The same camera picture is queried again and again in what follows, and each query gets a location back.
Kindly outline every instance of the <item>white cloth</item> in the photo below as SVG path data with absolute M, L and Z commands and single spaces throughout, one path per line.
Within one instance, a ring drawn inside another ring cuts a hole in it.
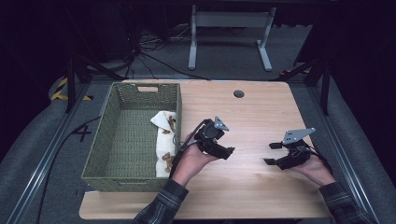
M 163 155 L 170 152 L 171 156 L 175 156 L 175 144 L 174 136 L 175 133 L 172 131 L 168 120 L 169 117 L 177 119 L 175 112 L 160 111 L 150 121 L 158 127 L 157 134 L 157 163 L 156 163 L 156 176 L 157 177 L 169 177 L 169 173 L 165 171 L 167 167 L 166 161 L 163 160 Z

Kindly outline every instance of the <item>cable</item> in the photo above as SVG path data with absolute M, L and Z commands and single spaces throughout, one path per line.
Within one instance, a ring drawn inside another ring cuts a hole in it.
M 190 146 L 190 145 L 189 145 L 190 140 L 192 139 L 193 136 L 195 136 L 195 134 L 197 133 L 198 129 L 201 128 L 201 126 L 202 126 L 203 124 L 205 124 L 205 123 L 206 123 L 206 119 L 204 119 L 203 121 L 201 121 L 201 123 L 199 123 L 198 126 L 196 126 L 196 128 L 194 129 L 194 131 L 192 131 L 192 133 L 190 133 L 189 138 L 186 139 L 186 141 L 184 142 L 183 146 L 181 146 L 180 151 L 184 151 L 187 147 Z
M 137 56 L 136 56 L 136 58 L 137 58 L 138 60 L 140 60 L 140 62 L 142 62 L 142 64 L 145 65 L 145 67 L 147 67 L 147 69 L 148 69 L 149 72 L 151 73 L 151 76 L 158 80 L 158 78 L 155 77 L 154 74 L 152 74 L 151 69 L 145 64 L 145 62 L 143 62 L 143 60 L 141 60 L 141 59 L 140 59 L 139 57 L 137 57 Z
M 134 79 L 134 70 L 131 71 L 131 74 L 132 74 L 132 78 L 130 79 Z
M 118 66 L 115 66 L 115 67 L 111 67 L 111 68 L 107 68 L 107 69 L 110 70 L 110 71 L 112 71 L 112 72 L 118 72 L 118 71 L 120 71 L 120 70 L 122 70 L 122 69 L 128 67 L 128 66 L 132 63 L 131 61 L 132 61 L 132 60 L 127 60 L 125 63 L 123 63 L 123 64 L 121 64 L 121 65 L 118 65 Z M 103 74 L 101 71 L 98 71 L 98 70 L 96 70 L 96 69 L 90 69 L 90 68 L 88 68 L 88 70 L 89 70 L 92 74 L 96 74 L 96 75 L 98 75 L 98 74 Z
M 82 41 L 84 42 L 85 46 L 87 47 L 87 50 L 90 52 L 91 56 L 98 62 L 98 60 L 95 58 L 94 54 L 92 53 L 92 51 L 90 49 L 90 46 L 88 45 L 87 40 L 84 38 L 84 35 L 82 35 L 81 31 L 78 29 L 78 27 L 76 25 L 76 22 L 74 21 L 72 15 L 71 15 L 71 13 L 70 13 L 70 11 L 69 11 L 69 9 L 67 8 L 66 5 L 64 5 L 64 9 L 66 10 L 67 15 L 69 16 L 70 20 L 72 21 L 76 31 L 78 32 L 78 34 L 81 37 Z
M 131 64 L 132 64 L 132 63 L 129 63 L 129 64 L 128 64 L 128 68 L 126 69 L 126 72 L 125 72 L 125 76 L 124 76 L 124 77 L 128 77 L 129 70 L 131 69 Z
M 201 79 L 205 79 L 205 80 L 210 81 L 210 79 L 207 78 L 207 77 L 200 77 L 200 76 L 197 76 L 197 75 L 193 75 L 193 74 L 181 72 L 181 71 L 177 70 L 176 68 L 172 67 L 171 65 L 169 65 L 169 64 L 167 64 L 167 63 L 163 63 L 163 62 L 161 62 L 160 60 L 158 60 L 158 59 L 156 59 L 156 58 L 154 58 L 154 57 L 148 55 L 147 53 L 144 53 L 144 52 L 140 52 L 140 53 L 143 54 L 143 55 L 145 55 L 145 56 L 148 56 L 148 57 L 149 57 L 150 59 L 152 59 L 152 60 L 155 60 L 155 61 L 157 61 L 157 62 L 159 62 L 159 63 L 162 63 L 162 64 L 166 65 L 167 67 L 171 68 L 172 70 L 174 70 L 174 71 L 176 71 L 176 72 L 179 72 L 180 74 L 183 74 L 183 75 L 186 75 L 186 76 L 190 76 L 190 77 L 198 77 L 198 78 L 201 78 Z
M 148 33 L 148 34 L 143 34 L 141 35 L 140 39 L 142 39 L 144 36 L 148 35 L 152 35 L 152 38 L 147 38 L 147 40 L 141 41 L 139 42 L 139 47 L 144 50 L 144 51 L 154 51 L 154 50 L 160 50 L 163 49 L 165 47 L 167 47 L 170 44 L 174 44 L 178 41 L 181 41 L 183 39 L 189 40 L 188 38 L 185 38 L 186 35 L 183 35 L 186 31 L 188 31 L 191 27 L 187 27 L 185 28 L 183 31 L 181 31 L 178 35 L 175 36 L 171 36 L 169 37 L 170 41 L 163 41 L 160 38 L 158 38 L 157 36 Z M 142 45 L 146 45 L 146 44 L 150 44 L 150 43 L 155 43 L 155 46 L 153 48 L 145 48 L 142 47 Z
M 310 153 L 311 153 L 312 155 L 317 156 L 317 157 L 323 162 L 323 165 L 326 166 L 326 168 L 328 169 L 328 171 L 329 171 L 330 174 L 332 175 L 332 167 L 330 166 L 330 164 L 329 164 L 329 162 L 327 161 L 327 159 L 320 153 L 320 151 L 319 151 L 317 148 L 311 147 L 311 146 L 308 146 L 308 147 L 311 149 L 311 152 L 310 152 Z
M 66 138 L 62 141 L 62 143 L 59 145 L 58 149 L 56 150 L 55 156 L 53 157 L 53 160 L 52 160 L 51 164 L 49 165 L 49 171 L 47 172 L 46 182 L 45 182 L 44 189 L 43 189 L 43 195 L 41 196 L 40 205 L 38 206 L 37 218 L 35 220 L 36 224 L 40 223 L 41 210 L 43 209 L 44 198 L 46 196 L 47 186 L 48 186 L 48 183 L 49 183 L 49 180 L 50 180 L 50 172 L 52 171 L 52 166 L 55 163 L 55 160 L 56 160 L 56 158 L 57 158 L 57 156 L 59 154 L 59 151 L 61 150 L 61 148 L 64 145 L 64 143 L 66 142 L 66 140 L 70 137 L 70 135 L 72 135 L 72 133 L 77 132 L 78 130 L 83 128 L 85 125 L 87 125 L 87 124 L 89 124 L 89 123 L 91 123 L 91 122 L 93 122 L 93 121 L 95 121 L 95 120 L 97 120 L 99 118 L 101 118 L 101 117 L 99 116 L 99 117 L 96 117 L 94 119 L 90 119 L 87 122 L 84 122 L 83 124 L 79 125 L 75 130 L 73 130 L 73 132 L 71 132 L 70 134 L 68 134 L 66 136 Z

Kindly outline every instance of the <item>wooden table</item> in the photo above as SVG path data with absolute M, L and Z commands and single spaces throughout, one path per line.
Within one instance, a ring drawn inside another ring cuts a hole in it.
M 230 128 L 219 144 L 235 147 L 231 157 L 209 163 L 188 184 L 190 191 L 176 219 L 330 217 L 318 186 L 293 171 L 266 165 L 286 149 L 268 144 L 285 131 L 304 129 L 288 84 L 284 82 L 140 80 L 178 82 L 182 93 L 182 137 L 203 119 L 219 116 Z M 243 91 L 243 98 L 233 95 Z M 304 139 L 312 145 L 309 136 Z M 79 214 L 84 219 L 134 218 L 155 192 L 86 192 Z

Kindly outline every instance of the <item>person's left hand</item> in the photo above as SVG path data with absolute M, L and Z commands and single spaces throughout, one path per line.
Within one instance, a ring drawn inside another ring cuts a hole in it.
M 191 145 L 183 153 L 183 156 L 172 175 L 172 179 L 181 186 L 186 187 L 190 179 L 198 175 L 198 173 L 208 163 L 218 159 L 219 158 L 217 157 L 203 153 L 197 145 Z
M 334 177 L 317 156 L 311 156 L 304 164 L 291 167 L 290 170 L 305 175 L 308 179 L 323 187 L 335 182 Z

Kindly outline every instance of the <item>forearm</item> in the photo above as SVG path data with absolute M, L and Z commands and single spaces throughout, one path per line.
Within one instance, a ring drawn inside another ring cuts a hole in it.
M 172 223 L 188 192 L 174 180 L 167 180 L 154 201 L 137 214 L 133 223 Z
M 340 183 L 334 182 L 319 190 L 336 223 L 376 223 L 366 211 L 358 207 Z

